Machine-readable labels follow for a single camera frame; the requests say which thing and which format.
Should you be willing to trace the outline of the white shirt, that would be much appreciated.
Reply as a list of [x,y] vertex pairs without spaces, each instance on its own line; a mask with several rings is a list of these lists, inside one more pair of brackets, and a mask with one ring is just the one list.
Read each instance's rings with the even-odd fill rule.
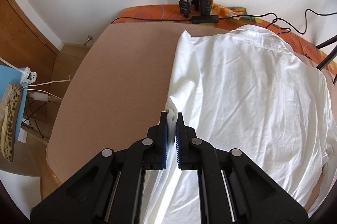
[[199,223],[195,171],[177,166],[179,113],[215,148],[241,149],[314,214],[336,181],[336,122],[327,80],[281,37],[255,25],[193,37],[183,32],[168,98],[167,168],[146,177],[142,223]]

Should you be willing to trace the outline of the leopard print pouch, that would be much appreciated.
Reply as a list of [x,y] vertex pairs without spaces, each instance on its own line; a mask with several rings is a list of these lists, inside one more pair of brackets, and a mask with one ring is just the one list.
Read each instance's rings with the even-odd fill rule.
[[1,100],[1,154],[10,163],[14,158],[15,124],[21,98],[21,86],[9,83]]

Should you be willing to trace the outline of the metal door stopper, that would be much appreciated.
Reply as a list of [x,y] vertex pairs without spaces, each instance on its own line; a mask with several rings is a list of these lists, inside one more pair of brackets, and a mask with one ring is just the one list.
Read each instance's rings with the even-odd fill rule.
[[88,45],[88,43],[90,42],[90,41],[92,41],[93,40],[93,37],[91,36],[91,35],[87,35],[87,39],[86,39],[86,41],[83,43],[83,46],[85,47],[86,45]]

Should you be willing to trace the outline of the orange patterned mattress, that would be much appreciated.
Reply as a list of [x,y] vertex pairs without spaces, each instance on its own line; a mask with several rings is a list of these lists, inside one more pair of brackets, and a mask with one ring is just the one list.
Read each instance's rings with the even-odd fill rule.
[[177,5],[124,9],[80,58],[46,149],[60,185],[104,148],[115,151],[145,137],[164,110],[175,49],[182,32],[213,36],[253,24],[278,32],[271,18],[242,17],[242,8],[216,7],[218,24],[190,24]]

